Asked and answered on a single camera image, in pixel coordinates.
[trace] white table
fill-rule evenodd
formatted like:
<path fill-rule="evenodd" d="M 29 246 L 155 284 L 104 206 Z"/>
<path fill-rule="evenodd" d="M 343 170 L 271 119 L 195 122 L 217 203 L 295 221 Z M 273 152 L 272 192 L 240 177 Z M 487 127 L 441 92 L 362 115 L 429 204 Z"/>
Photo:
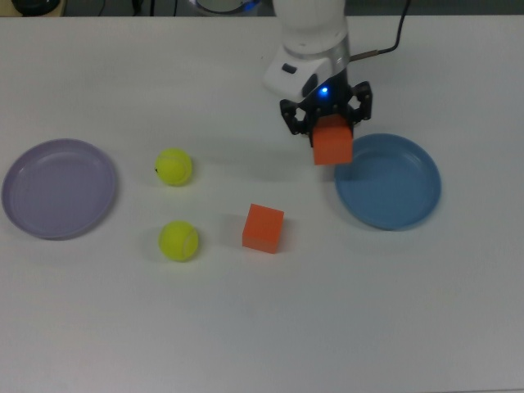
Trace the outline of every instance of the white table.
<path fill-rule="evenodd" d="M 353 52 L 397 18 L 350 20 Z M 67 242 L 0 215 L 3 393 L 402 393 L 524 387 L 524 18 L 412 17 L 398 52 L 354 63 L 374 117 L 439 165 L 410 231 L 360 224 L 262 75 L 274 19 L 0 23 L 0 170 L 53 138 L 106 151 L 111 214 Z M 153 171 L 185 148 L 194 182 Z M 241 247 L 250 203 L 286 212 L 282 251 Z M 167 262 L 160 227 L 201 233 Z"/>

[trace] orange cube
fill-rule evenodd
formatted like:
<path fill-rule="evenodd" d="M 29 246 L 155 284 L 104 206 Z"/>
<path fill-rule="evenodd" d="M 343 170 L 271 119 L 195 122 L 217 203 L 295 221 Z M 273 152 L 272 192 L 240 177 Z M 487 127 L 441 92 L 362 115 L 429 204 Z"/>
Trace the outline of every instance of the orange cube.
<path fill-rule="evenodd" d="M 283 223 L 283 211 L 251 205 L 242 234 L 242 245 L 276 254 Z"/>
<path fill-rule="evenodd" d="M 315 165 L 346 164 L 353 160 L 353 134 L 340 115 L 321 117 L 313 130 Z"/>

